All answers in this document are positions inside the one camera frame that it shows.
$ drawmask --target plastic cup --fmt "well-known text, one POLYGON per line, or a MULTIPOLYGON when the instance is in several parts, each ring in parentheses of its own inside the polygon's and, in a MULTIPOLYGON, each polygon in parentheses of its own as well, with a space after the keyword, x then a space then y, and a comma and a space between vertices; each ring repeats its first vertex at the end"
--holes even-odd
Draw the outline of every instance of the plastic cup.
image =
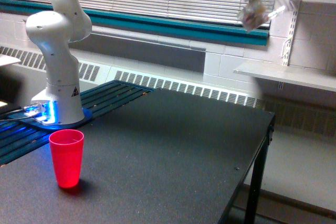
POLYGON ((59 187, 78 184, 83 156, 84 134, 77 130, 60 130, 49 137, 52 163, 59 187))

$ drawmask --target cable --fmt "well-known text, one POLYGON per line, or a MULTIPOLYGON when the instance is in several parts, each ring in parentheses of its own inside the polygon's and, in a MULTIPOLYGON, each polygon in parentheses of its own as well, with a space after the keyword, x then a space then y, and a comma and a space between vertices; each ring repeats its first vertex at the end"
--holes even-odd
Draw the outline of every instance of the cable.
POLYGON ((1 119, 0 122, 12 122, 12 121, 19 121, 23 119, 29 119, 29 118, 34 118, 34 116, 25 116, 24 118, 14 118, 14 119, 1 119))
POLYGON ((7 112, 7 113, 1 114, 1 115, 0 115, 0 118, 5 117, 5 116, 7 116, 7 115, 11 115, 11 114, 13 114, 13 113, 23 112, 23 111, 24 111, 23 109, 18 109, 18 110, 9 111, 9 112, 7 112))

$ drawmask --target black table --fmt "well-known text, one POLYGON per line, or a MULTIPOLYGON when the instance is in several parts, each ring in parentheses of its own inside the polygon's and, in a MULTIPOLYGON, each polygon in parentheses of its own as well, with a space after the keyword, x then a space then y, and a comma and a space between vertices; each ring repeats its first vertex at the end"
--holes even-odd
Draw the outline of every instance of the black table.
POLYGON ((80 128, 81 180, 62 190, 49 145, 0 169, 2 223, 218 223, 255 161, 253 223, 274 114, 155 90, 80 128))

